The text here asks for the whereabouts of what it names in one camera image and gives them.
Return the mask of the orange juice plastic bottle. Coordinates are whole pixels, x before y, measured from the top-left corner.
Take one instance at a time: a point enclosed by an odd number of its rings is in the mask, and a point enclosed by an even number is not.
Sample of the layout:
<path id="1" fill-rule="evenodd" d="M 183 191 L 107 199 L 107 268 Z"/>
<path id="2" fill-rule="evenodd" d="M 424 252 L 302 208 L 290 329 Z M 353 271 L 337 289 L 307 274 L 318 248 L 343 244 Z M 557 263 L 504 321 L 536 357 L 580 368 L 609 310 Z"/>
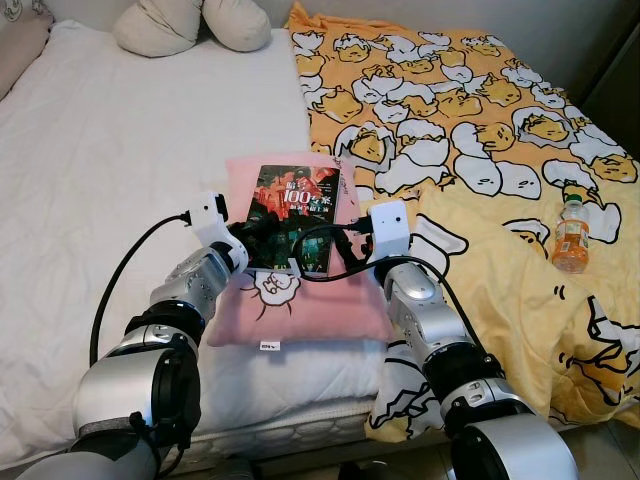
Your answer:
<path id="1" fill-rule="evenodd" d="M 580 195 L 564 196 L 564 207 L 556 227 L 556 247 L 550 260 L 564 273 L 584 273 L 589 264 L 589 224 Z"/>

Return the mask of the pink plush pillow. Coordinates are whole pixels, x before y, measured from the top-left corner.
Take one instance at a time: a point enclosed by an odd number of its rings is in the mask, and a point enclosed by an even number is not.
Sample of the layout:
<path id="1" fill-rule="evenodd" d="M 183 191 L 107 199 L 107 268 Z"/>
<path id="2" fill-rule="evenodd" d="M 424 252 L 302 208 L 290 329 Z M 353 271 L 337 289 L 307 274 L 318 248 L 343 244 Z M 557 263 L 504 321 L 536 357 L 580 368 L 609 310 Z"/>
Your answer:
<path id="1" fill-rule="evenodd" d="M 230 220 L 250 214 L 262 166 L 329 166 L 339 172 L 335 220 L 351 223 L 358 214 L 353 168 L 332 155 L 264 154 L 225 160 Z M 288 271 L 248 269 L 234 275 L 206 330 L 207 346 L 252 346 L 262 342 L 370 339 L 388 342 L 390 324 L 381 293 L 369 275 L 339 282 L 306 282 Z"/>

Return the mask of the beige bed pillow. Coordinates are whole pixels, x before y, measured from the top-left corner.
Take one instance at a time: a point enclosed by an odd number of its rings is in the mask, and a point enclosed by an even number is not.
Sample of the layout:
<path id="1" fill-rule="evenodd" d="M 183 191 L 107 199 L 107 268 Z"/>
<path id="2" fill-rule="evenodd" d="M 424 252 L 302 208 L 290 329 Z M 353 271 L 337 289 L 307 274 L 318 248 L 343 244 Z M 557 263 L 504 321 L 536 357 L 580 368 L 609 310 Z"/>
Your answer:
<path id="1" fill-rule="evenodd" d="M 165 58 L 197 44 L 204 0 L 136 0 L 111 28 L 116 45 L 143 58 Z"/>
<path id="2" fill-rule="evenodd" d="M 204 0 L 201 9 L 215 40 L 237 52 L 253 52 L 269 45 L 271 22 L 255 0 Z"/>

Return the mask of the yellow cartoon egg blanket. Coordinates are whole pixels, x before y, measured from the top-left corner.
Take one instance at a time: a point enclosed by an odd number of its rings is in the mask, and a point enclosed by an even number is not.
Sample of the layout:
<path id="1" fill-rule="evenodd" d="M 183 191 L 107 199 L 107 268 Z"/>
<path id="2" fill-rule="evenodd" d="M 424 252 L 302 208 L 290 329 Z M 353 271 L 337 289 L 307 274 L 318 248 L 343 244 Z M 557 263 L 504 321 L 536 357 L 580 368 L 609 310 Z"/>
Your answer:
<path id="1" fill-rule="evenodd" d="M 312 147 L 352 161 L 362 209 L 402 200 L 411 253 L 451 285 L 483 348 L 557 426 L 637 426 L 639 160 L 498 37 L 307 12 L 287 23 Z M 550 260 L 564 196 L 584 273 Z"/>

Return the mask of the white bed mattress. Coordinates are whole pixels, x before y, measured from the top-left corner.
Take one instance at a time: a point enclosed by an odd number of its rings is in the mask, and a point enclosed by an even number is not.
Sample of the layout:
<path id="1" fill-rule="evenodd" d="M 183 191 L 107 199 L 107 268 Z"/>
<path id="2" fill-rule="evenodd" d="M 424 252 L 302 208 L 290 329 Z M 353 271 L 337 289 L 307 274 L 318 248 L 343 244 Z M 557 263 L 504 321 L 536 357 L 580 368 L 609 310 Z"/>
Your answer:
<path id="1" fill-rule="evenodd" d="M 0 471 L 68 447 L 93 315 L 120 257 L 233 157 L 307 151 L 293 41 L 202 42 L 142 58 L 63 20 L 0 100 Z M 372 340 L 202 348 L 186 470 L 365 438 L 383 347 Z"/>

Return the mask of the dark cover book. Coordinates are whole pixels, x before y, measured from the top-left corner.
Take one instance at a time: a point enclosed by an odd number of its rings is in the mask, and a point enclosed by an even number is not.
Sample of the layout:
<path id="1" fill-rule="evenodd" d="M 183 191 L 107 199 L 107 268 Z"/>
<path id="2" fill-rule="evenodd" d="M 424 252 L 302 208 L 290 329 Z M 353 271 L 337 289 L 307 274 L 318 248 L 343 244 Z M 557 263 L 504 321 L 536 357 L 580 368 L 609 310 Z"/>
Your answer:
<path id="1" fill-rule="evenodd" d="M 292 241 L 292 251 L 250 253 L 248 269 L 288 271 L 289 260 L 293 259 L 305 273 L 326 273 L 332 239 L 300 237 L 308 229 L 333 224 L 339 183 L 339 172 L 333 166 L 260 166 L 251 189 L 246 221 L 298 218 L 298 228 L 288 234 L 268 234 L 268 237 L 287 237 Z"/>

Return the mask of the brown grey pillow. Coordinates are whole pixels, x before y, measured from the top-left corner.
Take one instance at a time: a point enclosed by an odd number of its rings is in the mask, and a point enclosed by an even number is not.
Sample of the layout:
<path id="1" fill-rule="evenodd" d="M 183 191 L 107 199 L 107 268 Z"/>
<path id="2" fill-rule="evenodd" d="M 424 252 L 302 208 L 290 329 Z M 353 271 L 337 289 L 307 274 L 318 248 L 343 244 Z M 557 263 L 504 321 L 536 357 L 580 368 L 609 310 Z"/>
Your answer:
<path id="1" fill-rule="evenodd" d="M 54 22 L 44 0 L 0 0 L 0 101 L 44 51 Z"/>

